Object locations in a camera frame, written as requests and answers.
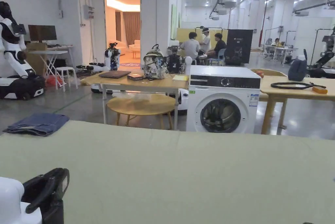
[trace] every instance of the orange object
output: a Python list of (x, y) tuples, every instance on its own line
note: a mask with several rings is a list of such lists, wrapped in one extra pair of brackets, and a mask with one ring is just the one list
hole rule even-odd
[[(57, 80), (60, 84), (62, 84), (62, 79), (59, 76), (57, 76)], [(54, 76), (49, 76), (45, 81), (45, 85), (46, 86), (55, 86), (56, 85), (55, 77)]]
[(312, 91), (314, 91), (315, 93), (319, 93), (319, 94), (327, 94), (328, 90), (325, 88), (321, 88), (321, 87), (312, 87)]
[(263, 71), (256, 71), (255, 72), (257, 75), (259, 75), (261, 78), (264, 77), (264, 72)]

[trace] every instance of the sofa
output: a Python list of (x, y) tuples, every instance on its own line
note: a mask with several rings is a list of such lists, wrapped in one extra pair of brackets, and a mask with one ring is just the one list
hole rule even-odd
[(134, 44), (129, 45), (129, 50), (133, 52), (133, 58), (137, 52), (141, 52), (141, 40), (134, 40)]
[(110, 44), (110, 43), (117, 43), (117, 45), (115, 46), (115, 48), (121, 50), (121, 56), (124, 55), (127, 52), (127, 50), (128, 50), (127, 45), (124, 42), (117, 41), (117, 40), (110, 40), (108, 42), (108, 44)]

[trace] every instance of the denim cloth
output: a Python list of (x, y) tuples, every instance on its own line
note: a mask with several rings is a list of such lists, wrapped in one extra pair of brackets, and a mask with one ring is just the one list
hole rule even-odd
[(46, 137), (56, 132), (69, 117), (54, 113), (35, 113), (3, 130), (8, 133), (32, 134)]

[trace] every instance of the patterned backpack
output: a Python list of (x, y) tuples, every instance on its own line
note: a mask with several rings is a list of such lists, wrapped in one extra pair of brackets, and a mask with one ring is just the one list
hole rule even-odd
[(152, 49), (144, 56), (144, 77), (147, 79), (164, 79), (167, 67), (165, 58), (158, 48), (159, 45), (155, 44)]

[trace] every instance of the computer monitor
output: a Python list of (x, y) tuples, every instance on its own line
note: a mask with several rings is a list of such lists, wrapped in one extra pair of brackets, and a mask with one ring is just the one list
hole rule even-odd
[(57, 40), (55, 26), (49, 25), (28, 25), (31, 41)]

